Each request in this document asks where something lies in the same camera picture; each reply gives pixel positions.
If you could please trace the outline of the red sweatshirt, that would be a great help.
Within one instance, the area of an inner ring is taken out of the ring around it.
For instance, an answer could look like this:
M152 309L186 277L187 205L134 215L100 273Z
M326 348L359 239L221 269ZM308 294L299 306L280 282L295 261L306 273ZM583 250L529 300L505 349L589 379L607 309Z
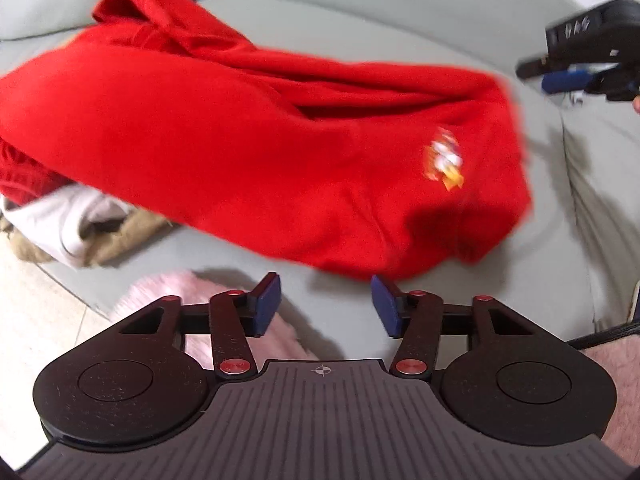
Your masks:
M193 0L101 0L1 79L1 137L266 257L393 280L477 262L529 210L494 76L254 46Z

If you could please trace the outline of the tan garment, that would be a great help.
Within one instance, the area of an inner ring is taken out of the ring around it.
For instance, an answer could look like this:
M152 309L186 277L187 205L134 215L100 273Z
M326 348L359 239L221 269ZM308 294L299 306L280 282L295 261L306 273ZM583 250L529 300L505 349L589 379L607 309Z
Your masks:
M123 219L93 222L79 234L74 248L43 249L29 240L5 216L1 216L1 232L18 260L30 263L62 262L72 268L115 264L140 249L153 237L165 234L174 225L166 218L145 209L134 209Z

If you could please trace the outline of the grey sofa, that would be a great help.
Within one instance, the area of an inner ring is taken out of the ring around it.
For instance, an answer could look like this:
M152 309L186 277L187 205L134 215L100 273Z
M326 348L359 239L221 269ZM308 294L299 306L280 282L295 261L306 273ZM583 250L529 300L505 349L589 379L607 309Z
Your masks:
M1 0L1 67L13 70L90 22L99 0ZM196 0L264 47L338 58L457 65L511 77L544 45L544 26L578 11L573 0ZM417 278L452 302L497 297L556 336L574 338L626 320L639 277L639 121L595 98L546 98L512 84L528 143L534 206L482 262L448 262ZM142 276L190 270L245 287L280 273L281 315L322 359L389 359L366 283L269 260L187 228L119 263L46 273L110 318Z

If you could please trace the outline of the white garment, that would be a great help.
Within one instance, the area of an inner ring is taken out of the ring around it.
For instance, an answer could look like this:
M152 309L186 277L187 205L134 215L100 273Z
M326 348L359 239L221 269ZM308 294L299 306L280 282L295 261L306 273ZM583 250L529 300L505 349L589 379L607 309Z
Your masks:
M133 210L131 204L83 184L61 186L23 206L1 196L1 211L9 224L71 268L86 262L97 224L122 221Z

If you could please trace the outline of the person's bare leg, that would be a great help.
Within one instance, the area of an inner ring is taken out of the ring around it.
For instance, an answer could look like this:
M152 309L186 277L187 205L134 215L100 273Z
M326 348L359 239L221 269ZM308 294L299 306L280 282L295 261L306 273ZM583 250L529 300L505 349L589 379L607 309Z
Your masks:
M617 400L602 441L631 466L640 457L640 337L630 335L584 350L613 379Z

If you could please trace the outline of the dark red knit garment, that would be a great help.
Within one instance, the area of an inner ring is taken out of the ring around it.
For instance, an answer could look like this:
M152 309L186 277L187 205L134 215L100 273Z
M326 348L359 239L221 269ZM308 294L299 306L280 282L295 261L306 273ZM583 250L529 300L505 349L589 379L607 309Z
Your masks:
M10 202L23 206L72 181L1 141L0 188Z

